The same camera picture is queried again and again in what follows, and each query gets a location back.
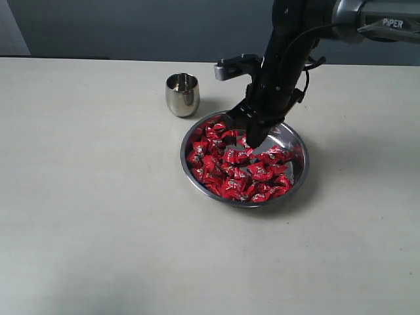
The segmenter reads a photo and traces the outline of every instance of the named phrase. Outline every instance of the table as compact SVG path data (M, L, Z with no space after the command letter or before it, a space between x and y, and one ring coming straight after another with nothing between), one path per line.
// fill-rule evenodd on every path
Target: table
M212 64L0 59L0 314L418 314L420 68L322 66L286 121L311 170L233 209L179 161L248 77ZM166 105L175 72L201 106Z

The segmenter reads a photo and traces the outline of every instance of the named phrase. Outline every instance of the bowl rim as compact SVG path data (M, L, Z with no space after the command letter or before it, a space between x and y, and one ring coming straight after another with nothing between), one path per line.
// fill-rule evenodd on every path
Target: bowl rim
M223 111L220 111L220 112L209 114L209 115L201 118L185 134L184 139L182 140L181 149L180 149L180 160L181 160L182 168L184 169L184 172L185 172L186 176L188 177L188 179L190 180L190 182L200 192L202 192L203 194L209 196L210 198L212 198L214 200L220 201L222 203L225 203L225 204L233 206L233 207L243 207L243 208L258 208L258 207L264 207L264 206L267 206L267 205L273 205L275 203L278 203L280 199L285 200L286 198L291 196L294 192L296 192L303 185L303 183L305 182L305 180L308 176L309 166L310 166L309 153L308 153L308 148L306 147L306 144L303 142L301 136L299 136L299 134L293 128L291 128L288 124L286 124L284 122L281 123L280 125L284 126L293 136L296 137L299 144L302 146L303 158L304 158L304 167L303 167L303 172L302 172L302 175L301 175L300 179L298 180L298 182L295 185L293 185L292 189L290 189L284 195L282 195L282 196L280 196L276 199L271 199L271 200L267 200L267 201L264 201L264 202L258 202L258 203L229 200L229 199L224 199L224 198L210 192L208 189L206 189L204 186L202 186L194 178L194 176L190 172L190 169L188 168L188 164L187 164L187 161L186 161L186 156L185 156L186 143L188 142L188 139L191 137L191 134L194 132L194 130L196 130L196 128L198 128L202 123L206 122L207 120L211 119L212 117L225 114L226 112L228 112L228 111L223 110Z

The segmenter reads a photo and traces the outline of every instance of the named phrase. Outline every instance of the metal bowl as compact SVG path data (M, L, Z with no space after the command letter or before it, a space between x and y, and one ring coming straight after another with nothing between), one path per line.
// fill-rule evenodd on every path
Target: metal bowl
M201 185L190 172L188 168L188 164L186 161L186 156L192 149L192 143L198 141L201 138L202 131L204 128L210 124L218 123L221 121L222 114L226 113L226 111L218 112L215 114L208 115L204 117L202 120L197 122L192 128L187 132L182 141L181 151L180 151L180 158L182 163L182 168L188 179L192 182L192 184L201 192L218 200L220 202L226 203L228 205L234 207L244 207L244 208L253 208L253 207L263 207L266 205L272 205L275 203L280 203L285 201L289 196L294 194L303 184L306 179L309 170L309 156L308 150L302 140L302 138L294 131L290 126L285 123L281 123L275 126L266 140L261 144L260 147L254 150L255 154L259 154L262 152L267 151L269 148L273 147L273 145L277 144L281 148L289 150L290 152L294 153L294 160L289 162L287 166L289 167L286 171L286 176L292 182L293 187L284 195L271 199L268 201L260 202L260 203L253 203L253 202L241 202L241 201L234 201L229 199L224 199L215 195L214 193L210 192L206 189L205 186ZM241 137L245 134L244 130L238 129L238 134ZM238 146L228 146L232 148L239 148L243 149L240 145Z

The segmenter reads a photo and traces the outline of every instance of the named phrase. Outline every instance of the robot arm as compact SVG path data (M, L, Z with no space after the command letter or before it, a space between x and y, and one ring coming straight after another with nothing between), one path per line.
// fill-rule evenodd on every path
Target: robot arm
M215 65L221 81L243 74L252 77L245 98L225 115L228 126L246 129L252 148L303 101L308 71L326 61L310 57L321 39L420 43L420 1L274 0L272 23L263 60L242 55ZM302 72L306 74L303 91L296 88Z

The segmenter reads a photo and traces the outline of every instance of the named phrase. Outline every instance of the stainless steel cup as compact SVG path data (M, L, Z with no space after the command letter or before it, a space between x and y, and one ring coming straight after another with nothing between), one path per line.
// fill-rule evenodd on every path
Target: stainless steel cup
M166 81L166 104L178 117L194 115L200 104L198 80L188 73L176 73Z

